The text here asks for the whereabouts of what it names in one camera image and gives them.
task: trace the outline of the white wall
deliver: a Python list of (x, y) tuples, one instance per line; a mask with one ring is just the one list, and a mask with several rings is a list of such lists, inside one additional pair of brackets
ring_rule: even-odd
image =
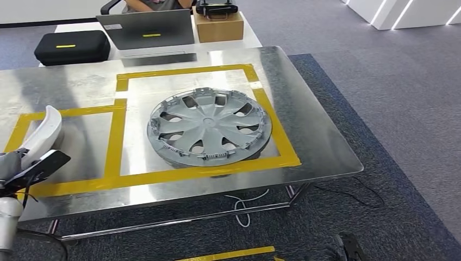
[[(0, 24), (94, 18), (109, 0), (1, 0)], [(114, 13), (121, 12), (124, 1)]]
[(456, 15), (453, 19), (453, 21), (451, 21), (451, 24), (454, 24), (454, 23), (461, 23), (461, 12), (458, 13), (458, 15)]
[(349, 7), (369, 23), (382, 2), (383, 0), (351, 0)]
[(396, 28), (446, 24), (460, 5), (461, 0), (414, 0)]
[[(379, 30), (387, 30), (393, 27), (408, 3), (410, 0), (350, 0), (348, 6), (371, 23), (382, 5), (372, 25)], [(461, 0), (413, 0), (396, 29), (446, 24), (460, 7)], [(455, 23), (461, 23), (461, 13), (451, 22)]]

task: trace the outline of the chair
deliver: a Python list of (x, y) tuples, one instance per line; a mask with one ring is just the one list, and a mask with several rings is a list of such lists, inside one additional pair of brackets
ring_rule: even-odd
[[(109, 3), (101, 7), (101, 15), (108, 15), (110, 9), (114, 7), (116, 4), (120, 3), (120, 1), (122, 0), (110, 0)], [(197, 3), (197, 0), (192, 1), (192, 6), (194, 6), (196, 3)]]

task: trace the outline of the dark carpet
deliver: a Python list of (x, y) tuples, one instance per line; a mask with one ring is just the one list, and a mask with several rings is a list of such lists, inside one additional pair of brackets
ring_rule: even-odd
[[(174, 225), (146, 231), (82, 240), (70, 247), (70, 260), (176, 260), (247, 248), (274, 246), (285, 260), (327, 260), (325, 248), (334, 246), (339, 232), (354, 233), (370, 260), (459, 260), (461, 246), (375, 136), (350, 107), (315, 59), (309, 54), (290, 57), (325, 110), (365, 166), (357, 175), (378, 192), (385, 206), (370, 208), (351, 197), (312, 188), (290, 210), (251, 214), (251, 226), (240, 227), (234, 217)], [(353, 178), (316, 183), (330, 190), (356, 195), (368, 204), (379, 198)], [(253, 197), (263, 191), (242, 195)], [(258, 202), (286, 200), (283, 188), (271, 189)], [(182, 218), (217, 209), (229, 210), (226, 197), (124, 210), (62, 220), (58, 233), (70, 234)], [(47, 223), (22, 225), (45, 229)], [(57, 246), (18, 238), (14, 260), (57, 260)], [(228, 260), (272, 260), (273, 253)]]

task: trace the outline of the gray carpet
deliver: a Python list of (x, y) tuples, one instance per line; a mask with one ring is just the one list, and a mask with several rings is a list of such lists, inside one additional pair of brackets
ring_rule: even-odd
[(340, 0), (239, 5), (263, 46), (313, 54), (461, 240), (461, 25), (378, 31)]
[(0, 70), (37, 67), (34, 50), (56, 26), (0, 28)]
[[(327, 260), (325, 248), (334, 246), (333, 235), (341, 231), (354, 233), (370, 260), (458, 260), (461, 246), (315, 59), (308, 54), (295, 55), (290, 59), (364, 164), (365, 171), (357, 177), (383, 197), (385, 206), (373, 209), (348, 196), (312, 188), (289, 211), (282, 209), (252, 214), (249, 228), (238, 226), (233, 217), (225, 217), (110, 235), (83, 240), (70, 248), (71, 260), (176, 260), (261, 246), (274, 246), (276, 254), (287, 261)], [(317, 185), (347, 191), (368, 204), (379, 205), (379, 198), (352, 178)], [(259, 193), (255, 191), (243, 197), (253, 197)], [(273, 189), (258, 203), (274, 203), (282, 199), (286, 199), (284, 189)], [(81, 233), (182, 218), (188, 213), (203, 214), (216, 209), (230, 209), (233, 202), (230, 198), (219, 197), (71, 218), (62, 221), (58, 232)], [(25, 227), (40, 227), (40, 224)], [(25, 239), (17, 239), (15, 250), (14, 260), (48, 261), (51, 252), (57, 256), (56, 246)], [(229, 260), (271, 260), (272, 256), (263, 254)]]

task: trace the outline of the black cable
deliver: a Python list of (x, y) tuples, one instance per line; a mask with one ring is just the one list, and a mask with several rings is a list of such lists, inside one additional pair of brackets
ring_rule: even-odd
[(22, 191), (10, 193), (10, 194), (6, 195), (5, 197), (9, 197), (9, 196), (11, 196), (11, 195), (13, 195), (13, 194), (27, 194), (27, 195), (30, 196), (35, 202), (38, 202), (38, 201), (39, 201), (36, 197), (34, 197), (34, 195), (32, 195), (32, 194), (30, 194), (30, 193), (22, 192)]
[(24, 191), (24, 200), (22, 201), (22, 207), (23, 208), (26, 208), (26, 204), (27, 204), (27, 199), (29, 197), (29, 189), (30, 189), (30, 184), (32, 183), (32, 181), (34, 180), (34, 178), (36, 176), (38, 176), (39, 174), (41, 173), (36, 173), (35, 175), (32, 175), (29, 180), (27, 181), (27, 184), (26, 184), (26, 190)]
[(314, 186), (315, 188), (317, 189), (320, 189), (320, 190), (324, 190), (324, 191), (329, 191), (329, 192), (334, 192), (334, 193), (339, 193), (339, 194), (345, 194), (353, 199), (355, 199), (357, 202), (359, 202), (360, 204), (364, 205), (364, 206), (367, 206), (367, 207), (370, 207), (370, 208), (373, 208), (373, 209), (376, 209), (376, 208), (380, 208), (380, 207), (384, 207), (385, 206), (385, 202), (384, 202), (384, 199), (376, 192), (374, 191), (373, 189), (371, 189), (370, 187), (368, 187), (367, 185), (365, 185), (361, 180), (359, 180), (357, 177), (352, 177), (354, 179), (356, 179), (362, 186), (366, 187), (368, 190), (370, 190), (371, 192), (373, 192), (373, 194), (375, 194), (379, 200), (381, 201), (381, 204), (377, 205), (377, 206), (374, 206), (374, 205), (371, 205), (371, 204), (367, 204), (361, 200), (359, 200), (354, 194), (351, 194), (349, 192), (345, 192), (345, 191), (337, 191), (337, 190), (332, 190), (332, 189), (326, 189), (326, 188), (322, 188), (322, 187), (319, 187), (319, 186)]
[(31, 234), (31, 235), (34, 235), (34, 236), (37, 236), (37, 237), (45, 237), (45, 238), (50, 239), (52, 242), (58, 243), (61, 246), (61, 248), (63, 249), (63, 257), (62, 257), (61, 260), (63, 260), (63, 261), (68, 260), (69, 252), (67, 250), (66, 245), (61, 240), (57, 239), (55, 236), (53, 236), (51, 234), (41, 233), (41, 232), (22, 229), (22, 228), (18, 228), (17, 233), (18, 234), (21, 234), (21, 233), (22, 234)]

